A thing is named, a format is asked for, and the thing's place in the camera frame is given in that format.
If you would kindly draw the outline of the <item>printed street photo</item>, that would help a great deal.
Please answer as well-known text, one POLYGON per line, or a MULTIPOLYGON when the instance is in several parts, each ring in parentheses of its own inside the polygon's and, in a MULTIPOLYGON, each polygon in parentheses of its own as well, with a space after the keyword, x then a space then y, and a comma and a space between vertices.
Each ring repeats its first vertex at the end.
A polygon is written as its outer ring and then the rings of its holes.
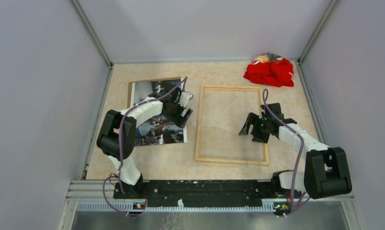
MULTIPOLYGON (((165 94, 164 83, 176 85, 180 81, 180 78, 175 78, 132 82, 130 83, 129 105, 136 105, 152 93, 163 95, 165 94)), ((187 129, 178 127, 162 114, 149 118, 136 128, 135 146, 186 143, 187 140, 187 129)))

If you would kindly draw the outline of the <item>light wooden picture frame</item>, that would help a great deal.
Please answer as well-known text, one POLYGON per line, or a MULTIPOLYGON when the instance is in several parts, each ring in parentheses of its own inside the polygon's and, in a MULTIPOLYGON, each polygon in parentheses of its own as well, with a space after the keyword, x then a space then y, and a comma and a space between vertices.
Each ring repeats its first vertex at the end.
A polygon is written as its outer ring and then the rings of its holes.
POLYGON ((260 113, 262 89, 251 86, 202 85, 195 161, 223 164, 270 164, 267 144, 238 135, 249 112, 260 113))

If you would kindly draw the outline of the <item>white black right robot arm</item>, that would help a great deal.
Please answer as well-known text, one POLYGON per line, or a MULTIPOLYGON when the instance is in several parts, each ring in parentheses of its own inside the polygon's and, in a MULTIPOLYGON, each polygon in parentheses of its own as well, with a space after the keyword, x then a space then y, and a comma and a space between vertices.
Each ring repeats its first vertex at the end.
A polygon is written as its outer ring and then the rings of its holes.
POLYGON ((284 117, 279 103, 261 105, 262 113, 249 113, 239 132, 251 134, 253 142, 266 144, 270 136, 290 145, 305 158, 304 171, 296 165, 293 170, 275 172, 270 191, 275 197, 284 197, 289 190, 305 192, 312 199, 349 194, 351 176, 345 150, 330 147, 308 134, 292 118, 284 117))

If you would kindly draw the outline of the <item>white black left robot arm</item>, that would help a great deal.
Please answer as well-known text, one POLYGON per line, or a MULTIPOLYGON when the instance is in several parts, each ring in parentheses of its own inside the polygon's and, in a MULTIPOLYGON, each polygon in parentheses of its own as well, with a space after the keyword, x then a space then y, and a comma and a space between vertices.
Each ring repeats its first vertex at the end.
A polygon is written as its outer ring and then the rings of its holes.
POLYGON ((130 108, 106 113, 96 144, 117 169, 119 190, 122 193, 127 193, 131 198, 141 196, 142 174, 131 157, 135 139, 139 136, 156 136, 157 130, 163 127, 151 125, 142 131, 141 126, 149 119, 163 115, 166 121, 164 125, 183 130, 193 112, 187 108, 192 99, 192 93, 175 87, 162 95, 152 93, 130 108))

